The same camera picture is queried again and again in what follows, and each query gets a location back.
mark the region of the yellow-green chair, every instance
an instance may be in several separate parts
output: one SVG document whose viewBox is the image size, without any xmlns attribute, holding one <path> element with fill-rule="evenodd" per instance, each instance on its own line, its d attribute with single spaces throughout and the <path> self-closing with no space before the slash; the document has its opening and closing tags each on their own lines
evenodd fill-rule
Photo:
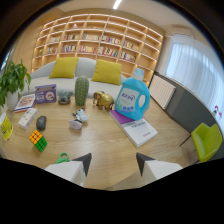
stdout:
<svg viewBox="0 0 224 224">
<path fill-rule="evenodd" d="M 201 162 L 208 161 L 218 151 L 222 143 L 222 135 L 217 124 L 214 124 L 212 127 L 208 127 L 206 124 L 201 123 L 194 131 L 191 132 L 191 135 L 187 139 L 190 137 L 193 139 L 195 149 L 198 154 L 198 161 Z"/>
</svg>

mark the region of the bottle label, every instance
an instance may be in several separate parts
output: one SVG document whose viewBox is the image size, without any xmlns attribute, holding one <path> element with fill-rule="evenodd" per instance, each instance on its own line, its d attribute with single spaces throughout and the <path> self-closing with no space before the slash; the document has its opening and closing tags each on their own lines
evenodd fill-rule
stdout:
<svg viewBox="0 0 224 224">
<path fill-rule="evenodd" d="M 139 95 L 139 92 L 123 88 L 121 94 L 117 100 L 117 108 L 122 112 L 135 111 L 135 101 Z"/>
</svg>

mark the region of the white sofa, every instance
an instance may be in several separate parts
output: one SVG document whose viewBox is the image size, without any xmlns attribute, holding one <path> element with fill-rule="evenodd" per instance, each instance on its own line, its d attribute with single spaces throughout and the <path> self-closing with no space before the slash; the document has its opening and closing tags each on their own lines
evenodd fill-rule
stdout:
<svg viewBox="0 0 224 224">
<path fill-rule="evenodd" d="M 49 85 L 49 84 L 57 85 L 57 95 L 59 94 L 61 90 L 65 89 L 67 91 L 73 92 L 73 96 L 74 96 L 75 81 L 77 77 L 84 75 L 89 80 L 89 91 L 88 91 L 87 98 L 92 99 L 94 92 L 100 90 L 100 91 L 104 91 L 106 94 L 110 94 L 116 101 L 119 91 L 122 87 L 122 82 L 123 80 L 126 79 L 126 77 L 124 77 L 121 74 L 120 86 L 103 83 L 103 82 L 93 82 L 91 81 L 91 79 L 95 72 L 96 60 L 93 60 L 90 58 L 82 58 L 82 57 L 79 57 L 77 67 L 75 70 L 75 77 L 73 79 L 68 79 L 68 78 L 49 79 L 49 76 L 54 68 L 55 62 L 56 61 L 48 63 L 44 65 L 43 67 L 37 69 L 35 72 L 33 72 L 31 74 L 30 91 L 28 92 L 28 88 L 25 85 L 24 90 L 20 93 L 21 96 L 35 93 L 35 90 L 36 90 L 35 86 L 42 86 L 42 85 Z"/>
</svg>

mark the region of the bookshelf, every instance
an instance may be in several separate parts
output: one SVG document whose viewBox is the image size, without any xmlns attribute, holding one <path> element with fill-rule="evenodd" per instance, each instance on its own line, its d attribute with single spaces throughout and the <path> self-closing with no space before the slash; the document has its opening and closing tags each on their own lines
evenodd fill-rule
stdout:
<svg viewBox="0 0 224 224">
<path fill-rule="evenodd" d="M 59 57 L 88 57 L 122 65 L 122 74 L 144 70 L 149 85 L 163 35 L 136 21 L 107 14 L 79 14 L 46 23 L 36 40 L 32 72 Z"/>
</svg>

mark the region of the book on table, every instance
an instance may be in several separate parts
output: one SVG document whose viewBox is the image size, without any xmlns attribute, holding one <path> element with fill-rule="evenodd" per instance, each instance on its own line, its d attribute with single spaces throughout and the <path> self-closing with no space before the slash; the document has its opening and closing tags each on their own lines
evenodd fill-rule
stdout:
<svg viewBox="0 0 224 224">
<path fill-rule="evenodd" d="M 116 110 L 111 110 L 110 115 L 137 148 L 158 134 L 144 118 L 135 121 Z"/>
<path fill-rule="evenodd" d="M 27 111 L 29 108 L 33 108 L 35 106 L 36 100 L 35 100 L 35 94 L 30 94 L 26 96 L 22 96 L 17 103 L 14 112 L 24 112 Z"/>
</svg>

